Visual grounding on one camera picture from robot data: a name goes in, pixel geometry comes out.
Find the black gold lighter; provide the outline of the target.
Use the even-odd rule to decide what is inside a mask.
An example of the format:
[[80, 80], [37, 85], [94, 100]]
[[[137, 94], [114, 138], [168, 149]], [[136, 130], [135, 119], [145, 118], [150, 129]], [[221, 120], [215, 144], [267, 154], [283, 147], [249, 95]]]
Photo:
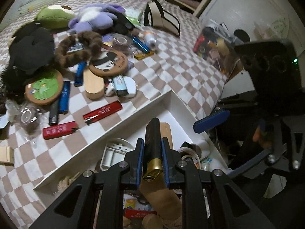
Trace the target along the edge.
[[161, 129], [159, 118], [154, 117], [146, 126], [143, 180], [150, 182], [159, 177], [163, 172]]

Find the white round tape measure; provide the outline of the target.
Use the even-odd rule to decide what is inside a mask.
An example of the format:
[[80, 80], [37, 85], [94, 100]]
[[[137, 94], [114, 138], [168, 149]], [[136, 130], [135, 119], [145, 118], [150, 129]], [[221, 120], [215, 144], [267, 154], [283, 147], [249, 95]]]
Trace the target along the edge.
[[137, 84], [131, 77], [124, 76], [125, 85], [127, 88], [128, 94], [125, 95], [125, 98], [133, 98], [137, 93]]

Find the red lighter with text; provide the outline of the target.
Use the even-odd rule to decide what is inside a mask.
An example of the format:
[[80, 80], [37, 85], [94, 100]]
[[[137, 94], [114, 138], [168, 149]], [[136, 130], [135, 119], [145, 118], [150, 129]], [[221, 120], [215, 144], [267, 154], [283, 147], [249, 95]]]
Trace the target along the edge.
[[78, 124], [75, 121], [61, 123], [54, 126], [46, 127], [42, 130], [42, 135], [45, 140], [60, 138], [70, 135], [78, 130]]

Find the brown tape roll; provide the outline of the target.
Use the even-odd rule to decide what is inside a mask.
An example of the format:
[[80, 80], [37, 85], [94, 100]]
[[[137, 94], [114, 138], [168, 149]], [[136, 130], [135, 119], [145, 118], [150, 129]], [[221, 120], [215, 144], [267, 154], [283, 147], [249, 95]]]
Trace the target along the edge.
[[14, 100], [6, 100], [5, 107], [8, 122], [15, 125], [24, 140], [35, 148], [37, 138], [47, 123], [44, 110], [29, 101], [17, 104]]

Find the dark red lighter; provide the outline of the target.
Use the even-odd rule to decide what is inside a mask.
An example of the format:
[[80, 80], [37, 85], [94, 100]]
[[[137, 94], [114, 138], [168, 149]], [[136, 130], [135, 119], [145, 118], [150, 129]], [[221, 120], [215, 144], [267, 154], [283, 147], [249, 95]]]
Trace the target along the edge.
[[86, 124], [90, 125], [95, 123], [103, 118], [106, 118], [120, 110], [123, 109], [123, 106], [119, 101], [114, 101], [109, 103], [101, 108], [90, 111], [89, 113], [83, 115], [83, 120]]

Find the white storage box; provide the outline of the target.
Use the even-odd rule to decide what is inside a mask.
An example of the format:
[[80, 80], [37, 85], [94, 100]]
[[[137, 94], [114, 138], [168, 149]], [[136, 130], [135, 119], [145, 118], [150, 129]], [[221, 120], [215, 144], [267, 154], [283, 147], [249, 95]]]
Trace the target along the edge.
[[64, 187], [59, 185], [60, 181], [67, 182], [72, 177], [79, 177], [84, 171], [106, 171], [123, 161], [128, 152], [135, 150], [137, 140], [145, 138], [146, 126], [154, 117], [159, 118], [161, 135], [168, 137], [171, 148], [180, 151], [184, 142], [195, 144], [202, 152], [194, 158], [196, 163], [200, 164], [204, 158], [209, 158], [213, 167], [228, 169], [208, 135], [193, 131], [195, 118], [190, 110], [174, 92], [169, 91], [99, 136], [37, 184], [34, 191], [45, 207], [50, 209], [63, 193]]

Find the white plastic holder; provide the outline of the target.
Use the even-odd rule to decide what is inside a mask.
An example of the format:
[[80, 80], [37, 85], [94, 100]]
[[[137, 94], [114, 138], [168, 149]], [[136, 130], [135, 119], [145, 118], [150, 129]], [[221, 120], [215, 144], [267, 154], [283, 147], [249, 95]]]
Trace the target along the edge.
[[107, 171], [111, 166], [124, 160], [126, 153], [135, 149], [125, 139], [114, 138], [106, 142], [100, 162], [100, 170]]

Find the light blue lighter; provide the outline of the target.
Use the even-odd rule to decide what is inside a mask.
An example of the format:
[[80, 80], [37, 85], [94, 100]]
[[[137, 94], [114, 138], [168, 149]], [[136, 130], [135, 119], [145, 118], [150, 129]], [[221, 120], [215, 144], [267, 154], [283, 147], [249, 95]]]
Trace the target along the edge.
[[124, 97], [129, 94], [125, 80], [121, 74], [119, 76], [115, 76], [112, 80], [115, 93], [118, 97]]

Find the oval wooden board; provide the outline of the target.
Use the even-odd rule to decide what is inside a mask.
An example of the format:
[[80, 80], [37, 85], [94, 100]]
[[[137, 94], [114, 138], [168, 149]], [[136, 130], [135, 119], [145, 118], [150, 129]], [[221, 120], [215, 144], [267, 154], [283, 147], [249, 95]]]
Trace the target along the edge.
[[87, 98], [91, 100], [99, 100], [104, 96], [104, 79], [92, 73], [88, 66], [86, 66], [83, 71], [83, 79]]

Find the clear plastic storage bin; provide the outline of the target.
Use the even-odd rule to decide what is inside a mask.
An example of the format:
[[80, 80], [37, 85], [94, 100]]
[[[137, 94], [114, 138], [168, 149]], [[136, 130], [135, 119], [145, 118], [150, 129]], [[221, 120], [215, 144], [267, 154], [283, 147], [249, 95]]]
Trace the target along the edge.
[[204, 21], [193, 52], [230, 80], [243, 69], [234, 47], [249, 41], [250, 37], [244, 30], [237, 29], [231, 34], [224, 23], [208, 19]]

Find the dark blue lighter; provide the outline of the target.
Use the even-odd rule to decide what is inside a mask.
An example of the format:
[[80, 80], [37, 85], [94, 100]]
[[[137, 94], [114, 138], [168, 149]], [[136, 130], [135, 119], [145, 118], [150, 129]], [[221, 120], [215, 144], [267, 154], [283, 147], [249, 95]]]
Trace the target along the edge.
[[60, 95], [59, 99], [59, 113], [61, 114], [67, 114], [69, 110], [69, 97], [70, 97], [70, 88], [71, 88], [71, 82], [70, 81], [64, 81], [62, 93]]

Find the panda cork coaster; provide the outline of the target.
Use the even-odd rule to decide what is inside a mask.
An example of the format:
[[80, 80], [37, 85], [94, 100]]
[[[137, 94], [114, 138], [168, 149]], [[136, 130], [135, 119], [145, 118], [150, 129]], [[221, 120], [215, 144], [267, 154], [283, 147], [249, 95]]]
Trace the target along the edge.
[[104, 51], [89, 62], [90, 71], [99, 77], [115, 77], [128, 68], [128, 58], [119, 51]]

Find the blue lighter under coaster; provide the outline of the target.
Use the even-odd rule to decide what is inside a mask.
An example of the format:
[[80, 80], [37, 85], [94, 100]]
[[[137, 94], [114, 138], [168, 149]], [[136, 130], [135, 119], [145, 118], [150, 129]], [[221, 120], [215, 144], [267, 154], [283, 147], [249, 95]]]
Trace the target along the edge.
[[78, 68], [75, 73], [75, 80], [74, 80], [75, 87], [79, 87], [83, 85], [83, 72], [86, 66], [87, 66], [87, 62], [85, 61], [82, 61], [78, 64]]

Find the blue metallic lighter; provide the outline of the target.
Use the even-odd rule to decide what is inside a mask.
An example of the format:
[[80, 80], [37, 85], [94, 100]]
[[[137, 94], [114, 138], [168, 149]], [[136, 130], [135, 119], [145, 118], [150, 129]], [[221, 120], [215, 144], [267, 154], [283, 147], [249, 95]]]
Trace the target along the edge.
[[136, 36], [131, 36], [131, 39], [133, 43], [136, 45], [136, 47], [141, 50], [143, 53], [149, 53], [150, 49], [148, 46], [146, 46], [144, 43], [141, 42]]

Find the white thread spool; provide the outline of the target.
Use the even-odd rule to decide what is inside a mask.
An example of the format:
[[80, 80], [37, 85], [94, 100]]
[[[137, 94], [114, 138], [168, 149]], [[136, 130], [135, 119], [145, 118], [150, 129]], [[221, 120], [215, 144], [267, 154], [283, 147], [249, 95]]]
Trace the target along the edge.
[[143, 38], [146, 46], [148, 46], [152, 51], [155, 51], [158, 48], [156, 35], [153, 32], [146, 31]]

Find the checkered bed sheet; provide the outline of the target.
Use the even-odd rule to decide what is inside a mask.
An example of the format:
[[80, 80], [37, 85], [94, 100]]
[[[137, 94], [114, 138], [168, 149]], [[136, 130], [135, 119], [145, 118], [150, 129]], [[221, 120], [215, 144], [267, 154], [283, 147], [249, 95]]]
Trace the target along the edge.
[[113, 98], [91, 101], [84, 87], [72, 86], [69, 111], [60, 115], [59, 121], [75, 121], [79, 126], [77, 132], [50, 140], [38, 136], [35, 144], [30, 145], [19, 126], [9, 125], [3, 131], [1, 145], [14, 150], [15, 163], [1, 167], [1, 205], [17, 228], [28, 228], [45, 209], [34, 191], [38, 182], [155, 97], [173, 90], [195, 118], [211, 113], [226, 77], [193, 52], [201, 23], [176, 5], [165, 0], [160, 0], [160, 4], [179, 20], [181, 35], [155, 31], [159, 49], [153, 56], [134, 61], [127, 75], [135, 80], [137, 94], [123, 102], [121, 111], [86, 125], [83, 115], [113, 102]]

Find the green dinosaur cork coaster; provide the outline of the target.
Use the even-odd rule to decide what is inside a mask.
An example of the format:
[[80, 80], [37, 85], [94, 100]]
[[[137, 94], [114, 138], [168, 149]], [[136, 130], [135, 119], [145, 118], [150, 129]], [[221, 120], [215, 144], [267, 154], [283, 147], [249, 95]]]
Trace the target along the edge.
[[25, 97], [33, 104], [46, 106], [59, 97], [63, 85], [62, 74], [56, 69], [51, 69], [25, 86]]

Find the brown furry scrunchie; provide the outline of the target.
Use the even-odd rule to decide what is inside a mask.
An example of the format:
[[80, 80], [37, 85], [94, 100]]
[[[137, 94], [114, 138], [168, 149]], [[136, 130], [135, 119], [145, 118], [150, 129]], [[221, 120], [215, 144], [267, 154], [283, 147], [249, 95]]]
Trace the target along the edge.
[[55, 49], [54, 59], [62, 68], [68, 68], [98, 56], [101, 48], [101, 35], [84, 31], [66, 37]]

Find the wooden clip block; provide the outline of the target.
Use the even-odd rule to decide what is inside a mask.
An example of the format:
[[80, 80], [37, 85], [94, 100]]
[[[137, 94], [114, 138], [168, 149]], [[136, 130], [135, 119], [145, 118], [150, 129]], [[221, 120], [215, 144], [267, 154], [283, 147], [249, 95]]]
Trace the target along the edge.
[[0, 165], [14, 166], [14, 149], [9, 146], [0, 147]]

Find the purple plush toy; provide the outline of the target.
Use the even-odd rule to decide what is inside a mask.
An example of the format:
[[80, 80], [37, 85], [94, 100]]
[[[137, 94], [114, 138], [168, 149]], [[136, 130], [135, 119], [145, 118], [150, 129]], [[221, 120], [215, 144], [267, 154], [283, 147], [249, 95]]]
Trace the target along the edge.
[[69, 21], [69, 33], [78, 34], [84, 31], [106, 30], [118, 19], [116, 13], [125, 14], [126, 10], [117, 4], [95, 3], [83, 7]]

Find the green plush toy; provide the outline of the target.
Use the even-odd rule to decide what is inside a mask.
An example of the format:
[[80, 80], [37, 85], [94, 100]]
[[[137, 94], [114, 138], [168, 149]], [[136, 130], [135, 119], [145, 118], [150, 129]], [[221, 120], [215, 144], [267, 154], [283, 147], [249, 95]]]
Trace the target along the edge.
[[47, 29], [67, 28], [68, 23], [75, 17], [75, 12], [65, 5], [49, 5], [42, 8], [34, 18]]

